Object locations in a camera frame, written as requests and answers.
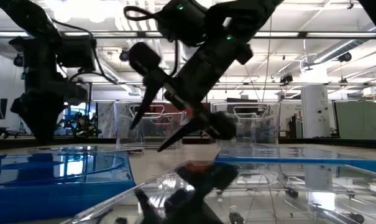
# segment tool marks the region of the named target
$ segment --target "ceiling duct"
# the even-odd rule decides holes
[[[101,66],[105,75],[109,77],[110,79],[114,80],[116,83],[120,83],[120,86],[122,86],[126,91],[128,91],[130,95],[134,95],[134,96],[142,95],[142,92],[139,88],[134,87],[132,85],[122,84],[123,81],[120,79],[118,73],[114,71],[113,68],[110,67],[104,60],[100,59],[99,62],[101,63]]]
[[[376,32],[376,27],[374,26],[373,23],[367,24],[364,26],[363,29],[361,29],[359,32]],[[328,62],[334,58],[337,58],[341,56],[342,54],[368,42],[369,40],[365,39],[356,39],[356,40],[342,40],[330,48],[312,55],[308,59],[308,64],[313,65],[313,64],[321,64],[324,62]],[[296,58],[296,60],[290,62],[287,66],[283,67],[280,69],[277,73],[283,72],[283,71],[293,71],[297,68],[300,67],[300,64],[302,60],[304,60],[307,57],[307,55],[304,56],[299,56]]]
[[[361,29],[360,32],[376,32],[376,26],[373,23],[367,24],[367,26]],[[342,40],[330,48],[316,54],[313,57],[313,63],[320,64],[328,62],[368,41],[369,39]]]

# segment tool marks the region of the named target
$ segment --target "ceiling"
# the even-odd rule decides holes
[[[197,0],[209,7],[214,3],[225,0]],[[36,0],[51,17],[67,22],[68,24],[83,27],[92,31],[156,31],[155,21],[132,22],[122,15],[125,5],[136,5],[150,11],[159,11],[169,0]],[[349,0],[285,0],[261,29],[262,31],[289,31],[289,32],[357,32],[371,26],[371,20],[361,5],[354,1],[354,7],[347,9]],[[7,15],[0,10],[0,30],[21,30]],[[0,52],[15,54],[7,46],[9,39],[0,39]],[[137,41],[146,41],[162,56],[163,67],[173,68],[174,44],[165,39],[98,39],[98,52],[101,59],[107,63],[111,71],[122,81],[141,82],[142,77],[136,74],[127,62],[119,60],[122,49],[128,49]],[[239,83],[249,82],[279,82],[280,76],[290,73],[294,82],[301,82],[300,61],[309,60],[335,44],[343,44],[349,40],[338,39],[253,39],[250,46],[254,56],[246,65],[234,62],[220,82]],[[192,49],[182,47],[183,54],[191,55]],[[323,65],[328,71],[328,81],[338,82],[341,77],[348,78],[349,82],[376,81],[376,40],[366,41],[355,48],[351,47],[352,60],[350,62],[326,62]],[[94,75],[84,77],[87,82],[101,83],[105,80]],[[225,89],[225,86],[214,88]],[[252,85],[228,85],[228,89],[253,89]],[[278,86],[268,86],[267,89],[279,89]]]

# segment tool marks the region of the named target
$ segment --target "robotic arm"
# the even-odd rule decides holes
[[[183,136],[205,130],[214,139],[232,139],[236,126],[223,113],[210,113],[201,104],[216,82],[237,60],[245,64],[253,56],[248,41],[268,21],[282,0],[237,0],[215,4],[209,9],[194,0],[171,0],[155,14],[135,6],[124,8],[127,19],[141,21],[155,19],[158,30],[170,42],[182,41],[189,47],[199,46],[181,70],[167,75],[159,68],[160,57],[142,42],[129,51],[130,66],[144,78],[146,86],[131,128],[143,117],[161,87],[164,97],[179,110],[193,110],[191,121],[170,137],[158,151],[172,145]],[[131,17],[129,11],[145,16]]]
[[[23,54],[25,82],[25,93],[15,99],[11,111],[26,122],[41,144],[47,144],[53,139],[64,102],[78,105],[88,95],[84,88],[63,78],[57,64],[94,71],[95,40],[88,35],[62,36],[45,11],[30,0],[0,0],[0,8],[30,35],[9,42]]]
[[[30,0],[0,0],[2,9],[31,37],[60,43],[62,37],[47,13]]]

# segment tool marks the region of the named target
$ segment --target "wall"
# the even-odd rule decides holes
[[[376,103],[356,101],[336,105],[341,138],[376,139]]]
[[[330,116],[330,128],[336,128],[334,111],[332,109],[332,103],[329,102],[329,116]],[[282,102],[281,112],[280,112],[280,130],[288,130],[288,122],[294,114],[301,114],[302,116],[302,105],[300,101],[285,101]]]
[[[19,130],[21,125],[19,115],[9,111],[14,99],[24,91],[21,73],[22,69],[14,66],[11,60],[0,56],[0,98],[8,99],[5,119],[0,119],[0,126],[10,130]]]

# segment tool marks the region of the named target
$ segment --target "support column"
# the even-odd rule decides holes
[[[315,65],[311,70],[301,69],[303,83],[328,82],[327,70],[323,65]],[[330,137],[330,117],[327,86],[303,86],[301,88],[303,112],[303,137]]]

